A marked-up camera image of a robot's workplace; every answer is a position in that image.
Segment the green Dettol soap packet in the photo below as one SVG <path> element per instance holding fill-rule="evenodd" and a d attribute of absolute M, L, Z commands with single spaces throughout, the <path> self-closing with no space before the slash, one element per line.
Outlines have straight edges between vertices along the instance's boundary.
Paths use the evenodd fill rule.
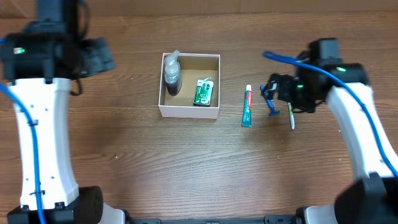
<path fill-rule="evenodd" d="M 194 106 L 210 107 L 214 90 L 214 81 L 211 77 L 197 80 L 197 87 L 193 99 Z"/>

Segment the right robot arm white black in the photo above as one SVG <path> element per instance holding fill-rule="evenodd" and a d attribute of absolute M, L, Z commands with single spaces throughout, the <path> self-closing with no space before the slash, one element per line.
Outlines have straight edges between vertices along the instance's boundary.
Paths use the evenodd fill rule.
<path fill-rule="evenodd" d="M 261 87 L 271 115 L 273 100 L 292 113 L 313 113 L 326 104 L 349 151 L 353 183 L 333 203 L 302 207 L 294 215 L 269 215 L 267 223 L 396 223 L 397 154 L 377 114 L 373 89 L 360 63 L 345 63 L 336 38 L 309 43 L 295 57 L 264 52 L 270 60 L 293 65 L 294 75 L 274 73 Z"/>

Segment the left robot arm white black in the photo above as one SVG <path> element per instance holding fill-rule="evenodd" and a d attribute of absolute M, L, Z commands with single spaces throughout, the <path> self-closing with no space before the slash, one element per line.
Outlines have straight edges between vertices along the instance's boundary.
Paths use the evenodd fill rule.
<path fill-rule="evenodd" d="M 128 212 L 103 200 L 99 187 L 80 187 L 72 169 L 68 103 L 80 82 L 115 67 L 103 38 L 87 39 L 90 11 L 84 1 L 38 1 L 22 32 L 1 40 L 7 80 L 1 91 L 16 112 L 22 161 L 20 204 L 12 224 L 130 223 Z"/>

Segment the clear spray bottle dark liquid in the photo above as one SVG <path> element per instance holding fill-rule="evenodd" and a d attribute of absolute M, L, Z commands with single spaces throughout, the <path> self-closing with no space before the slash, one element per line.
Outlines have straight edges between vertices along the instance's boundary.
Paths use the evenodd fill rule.
<path fill-rule="evenodd" d="M 164 80 L 166 82 L 167 90 L 169 95 L 178 95 L 181 86 L 182 79 L 180 78 L 180 63 L 178 62 L 178 56 L 180 52 L 175 50 L 171 55 L 166 56 L 164 60 Z"/>

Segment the blue disposable razor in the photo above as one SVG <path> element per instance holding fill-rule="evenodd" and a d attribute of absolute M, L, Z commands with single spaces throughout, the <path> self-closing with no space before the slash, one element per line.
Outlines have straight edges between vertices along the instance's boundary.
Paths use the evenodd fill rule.
<path fill-rule="evenodd" d="M 266 104 L 270 110 L 269 116 L 276 116 L 279 114 L 279 111 L 277 111 L 272 103 L 271 100 L 268 100 L 266 97 L 266 88 L 264 85 L 260 86 L 260 90 L 261 90 L 261 96 L 265 99 Z"/>

